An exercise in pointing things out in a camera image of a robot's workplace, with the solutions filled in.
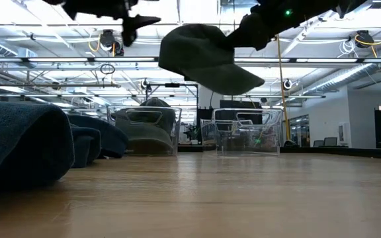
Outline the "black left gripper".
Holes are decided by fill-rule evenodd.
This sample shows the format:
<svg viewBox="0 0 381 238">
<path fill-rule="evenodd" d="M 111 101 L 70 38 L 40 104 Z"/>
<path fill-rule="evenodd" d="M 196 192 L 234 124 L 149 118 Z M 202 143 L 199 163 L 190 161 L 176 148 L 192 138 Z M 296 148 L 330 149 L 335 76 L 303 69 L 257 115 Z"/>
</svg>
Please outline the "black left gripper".
<svg viewBox="0 0 381 238">
<path fill-rule="evenodd" d="M 137 38 L 137 29 L 155 24 L 159 17 L 136 15 L 129 17 L 128 11 L 138 4 L 138 0 L 65 0 L 63 10 L 75 20 L 77 13 L 85 13 L 100 17 L 112 17 L 114 20 L 124 19 L 122 23 L 122 41 L 130 47 Z"/>
</svg>

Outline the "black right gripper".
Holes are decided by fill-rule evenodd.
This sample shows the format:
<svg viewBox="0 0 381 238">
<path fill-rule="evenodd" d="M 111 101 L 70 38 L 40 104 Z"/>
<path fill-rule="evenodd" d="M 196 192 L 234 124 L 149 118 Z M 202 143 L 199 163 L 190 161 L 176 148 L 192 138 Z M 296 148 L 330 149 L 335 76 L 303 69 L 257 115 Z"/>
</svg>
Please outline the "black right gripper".
<svg viewBox="0 0 381 238">
<path fill-rule="evenodd" d="M 272 38 L 277 5 L 256 5 L 246 14 L 239 28 L 226 37 L 226 45 L 233 48 L 262 50 Z"/>
</svg>

